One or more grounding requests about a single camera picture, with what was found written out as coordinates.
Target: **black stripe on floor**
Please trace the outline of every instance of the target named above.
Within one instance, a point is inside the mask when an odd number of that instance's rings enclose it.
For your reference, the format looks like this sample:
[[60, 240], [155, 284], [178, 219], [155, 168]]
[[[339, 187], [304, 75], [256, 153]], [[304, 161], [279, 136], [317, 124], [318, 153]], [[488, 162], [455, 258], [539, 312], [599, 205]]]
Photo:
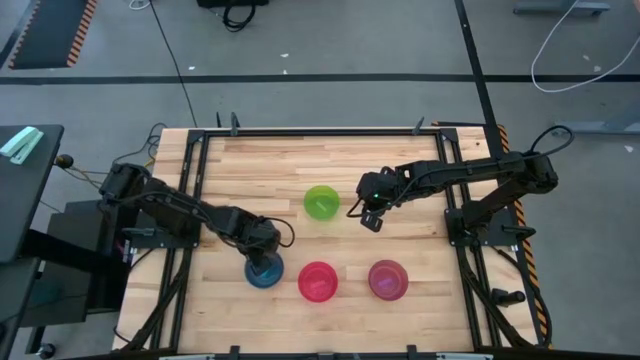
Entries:
[[464, 2], [462, 0], [455, 0], [455, 3], [456, 10], [458, 11], [460, 28], [462, 29], [462, 36], [464, 37], [467, 54], [469, 55], [469, 62], [471, 63], [471, 70], [473, 71], [473, 77], [475, 78], [476, 89], [478, 90], [478, 96], [480, 97], [480, 105], [482, 106], [484, 120], [487, 125], [496, 126], [496, 118], [493, 114], [493, 107], [491, 106], [491, 99], [489, 98], [487, 84], [485, 84], [484, 75], [482, 74], [482, 67], [480, 66], [480, 59], [478, 58], [476, 44], [473, 41], [473, 34], [471, 33], [471, 24], [469, 24], [467, 10], [465, 9]]
[[[538, 75], [540, 83], [575, 83], [591, 75]], [[530, 83], [528, 75], [486, 75], [488, 83]], [[185, 84], [253, 84], [318, 82], [476, 82], [471, 74], [300, 74], [300, 75], [194, 75], [183, 76]], [[640, 82], [640, 75], [609, 75], [598, 83]], [[177, 76], [98, 77], [0, 77], [0, 85], [127, 85], [179, 84]]]

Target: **white cable on floor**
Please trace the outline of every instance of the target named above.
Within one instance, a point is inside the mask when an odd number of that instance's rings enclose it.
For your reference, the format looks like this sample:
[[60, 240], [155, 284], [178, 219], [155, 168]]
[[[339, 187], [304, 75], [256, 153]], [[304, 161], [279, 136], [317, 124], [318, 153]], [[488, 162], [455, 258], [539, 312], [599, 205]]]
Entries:
[[143, 10], [143, 9], [146, 9], [151, 4], [151, 0], [148, 0], [146, 4], [144, 4], [142, 6], [135, 7], [135, 6], [133, 6], [133, 3], [135, 3], [135, 2], [141, 2], [141, 0], [131, 0], [131, 2], [129, 3], [129, 9], [131, 9], [131, 10]]
[[578, 5], [579, 1], [580, 0], [576, 0], [573, 3], [573, 5], [571, 5], [569, 10], [567, 10], [567, 12], [564, 14], [564, 16], [562, 18], [560, 18], [560, 21], [558, 21], [558, 23], [553, 27], [553, 29], [551, 29], [551, 32], [549, 33], [549, 35], [547, 35], [547, 38], [544, 40], [544, 43], [542, 43], [542, 46], [540, 47], [540, 50], [538, 51], [538, 54], [536, 55], [536, 57], [533, 59], [533, 62], [531, 63], [531, 80], [533, 81], [533, 85], [536, 88], [538, 88], [538, 90], [540, 90], [542, 92], [549, 93], [549, 94], [560, 93], [560, 92], [563, 92], [563, 91], [572, 90], [572, 89], [575, 89], [575, 88], [580, 87], [582, 85], [587, 85], [587, 84], [590, 84], [592, 82], [598, 81], [598, 80], [602, 79], [603, 77], [611, 74], [612, 72], [618, 70], [618, 68], [620, 68], [625, 62], [627, 62], [629, 57], [631, 57], [631, 54], [633, 53], [633, 51], [638, 46], [638, 43], [640, 43], [640, 36], [638, 36], [638, 39], [636, 39], [636, 42], [633, 44], [633, 46], [631, 47], [631, 49], [627, 53], [627, 56], [625, 56], [624, 59], [622, 59], [622, 61], [618, 65], [614, 66], [611, 70], [607, 71], [606, 73], [604, 73], [604, 74], [602, 74], [602, 75], [600, 75], [598, 77], [595, 77], [593, 79], [587, 80], [585, 82], [581, 82], [581, 83], [578, 83], [578, 84], [571, 85], [571, 86], [563, 88], [563, 89], [543, 89], [542, 87], [540, 87], [540, 85], [538, 85], [538, 83], [536, 82], [536, 76], [534, 74], [534, 68], [536, 66], [536, 62], [538, 62], [538, 58], [542, 54], [542, 51], [544, 51], [544, 48], [547, 46], [547, 43], [549, 42], [549, 39], [551, 39], [551, 36], [553, 35], [553, 33], [556, 31], [558, 26], [560, 26], [562, 21], [569, 15], [571, 10], [573, 10], [573, 8], [575, 8], [576, 5]]

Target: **wooden table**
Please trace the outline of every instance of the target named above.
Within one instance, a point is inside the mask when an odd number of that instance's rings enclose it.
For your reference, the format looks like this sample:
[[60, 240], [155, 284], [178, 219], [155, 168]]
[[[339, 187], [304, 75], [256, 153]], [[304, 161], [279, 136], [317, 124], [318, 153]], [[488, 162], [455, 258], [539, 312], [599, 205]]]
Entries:
[[[158, 148], [154, 176], [174, 187], [187, 131], [165, 129]], [[465, 160], [489, 156], [482, 128], [457, 131]], [[194, 151], [192, 169], [198, 154]], [[344, 216], [356, 201], [363, 173], [437, 159], [437, 154], [435, 140], [423, 136], [213, 139], [202, 199], [287, 220], [297, 239], [293, 247], [279, 251], [285, 262], [282, 281], [260, 290], [245, 281], [244, 258], [203, 230], [189, 275], [179, 353], [228, 353], [231, 345], [240, 345], [243, 353], [404, 352], [407, 344], [419, 351], [472, 350], [456, 255], [447, 241], [444, 193], [387, 212], [379, 233]], [[341, 196], [339, 214], [330, 222], [312, 220], [303, 208], [305, 192], [318, 184], [330, 185]], [[471, 196], [481, 198], [495, 187], [495, 181], [471, 184]], [[288, 230], [276, 225], [286, 241]], [[484, 254], [492, 287], [523, 290], [511, 264], [493, 251]], [[155, 306], [164, 259], [165, 251], [157, 249], [132, 271], [118, 323], [125, 337], [133, 336]], [[381, 259], [395, 260], [408, 272], [409, 290], [398, 301], [378, 299], [368, 287], [369, 268]], [[311, 261], [325, 261], [338, 273], [338, 291], [328, 302], [310, 303], [298, 291], [298, 273]], [[476, 307], [483, 342], [489, 345], [477, 299]], [[165, 316], [164, 345], [172, 311]], [[536, 342], [527, 303], [503, 312], [523, 337]], [[121, 346], [115, 339], [114, 347]]]

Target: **orange and black hazard mat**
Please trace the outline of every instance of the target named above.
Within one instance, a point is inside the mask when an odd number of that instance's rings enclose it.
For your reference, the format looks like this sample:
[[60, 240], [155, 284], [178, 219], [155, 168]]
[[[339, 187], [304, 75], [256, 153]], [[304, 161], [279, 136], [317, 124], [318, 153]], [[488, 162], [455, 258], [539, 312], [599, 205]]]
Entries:
[[75, 65], [87, 37], [97, 0], [35, 0], [31, 18], [9, 61], [10, 69]]
[[[500, 134], [500, 145], [502, 151], [506, 154], [509, 152], [509, 138], [507, 137], [507, 131], [502, 125], [498, 125], [498, 133]], [[524, 207], [520, 200], [516, 200], [513, 203], [512, 209], [516, 215], [517, 224], [520, 226], [527, 226], [524, 220]], [[526, 265], [525, 273], [528, 274], [529, 280], [532, 286], [535, 286], [536, 290], [540, 291], [540, 283], [538, 281], [538, 272], [536, 270], [536, 262], [533, 258], [533, 249], [531, 248], [531, 242], [529, 239], [522, 240], [522, 249], [518, 252], [518, 261], [520, 264]], [[536, 327], [536, 333], [540, 338], [547, 337], [547, 314], [542, 307], [542, 304], [535, 299], [532, 314], [535, 313], [534, 323]]]

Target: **concrete floor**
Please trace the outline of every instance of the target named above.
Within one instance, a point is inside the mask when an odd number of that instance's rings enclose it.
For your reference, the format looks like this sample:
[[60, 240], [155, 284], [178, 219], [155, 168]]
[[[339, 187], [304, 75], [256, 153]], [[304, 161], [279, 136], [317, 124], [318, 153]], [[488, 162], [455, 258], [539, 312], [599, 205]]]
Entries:
[[[558, 18], [514, 16], [513, 2], [465, 2], [485, 74], [527, 74]], [[0, 2], [0, 44], [27, 3]], [[0, 77], [174, 75], [151, 9], [130, 11], [127, 4], [99, 3], [74, 68], [5, 67]], [[226, 32], [195, 1], [155, 4], [185, 75], [471, 73], [450, 0], [273, 0], [236, 34]], [[640, 30], [640, 14], [630, 0], [611, 5], [600, 19], [569, 19], [540, 59], [538, 72], [593, 74], [595, 66], [606, 71], [619, 61]], [[640, 73], [640, 51], [619, 73]], [[491, 83], [488, 88], [513, 149], [528, 148], [554, 121], [599, 120], [640, 99], [637, 83], [592, 84], [557, 95], [540, 93], [529, 83]], [[225, 119], [235, 111], [243, 126], [413, 125], [421, 116], [484, 121], [473, 83], [189, 84], [187, 90], [200, 126], [215, 126], [216, 111]], [[82, 168], [100, 171], [114, 157], [138, 149], [154, 123], [192, 125], [177, 84], [0, 85], [0, 109], [0, 125], [64, 125], [60, 152], [72, 154]], [[549, 195], [523, 199], [528, 223], [538, 230], [533, 247], [557, 349], [640, 355], [640, 272], [634, 266], [640, 254], [635, 228], [639, 154], [635, 137], [579, 136], [553, 156], [561, 185]], [[75, 181], [54, 169], [43, 200], [62, 208], [69, 201], [97, 198], [92, 187], [78, 187]], [[50, 214], [41, 206], [33, 227], [45, 230]], [[45, 340], [58, 345], [58, 358], [104, 353], [116, 321], [117, 314], [90, 316], [83, 324], [48, 328]], [[12, 359], [24, 357], [26, 336], [21, 331]]]

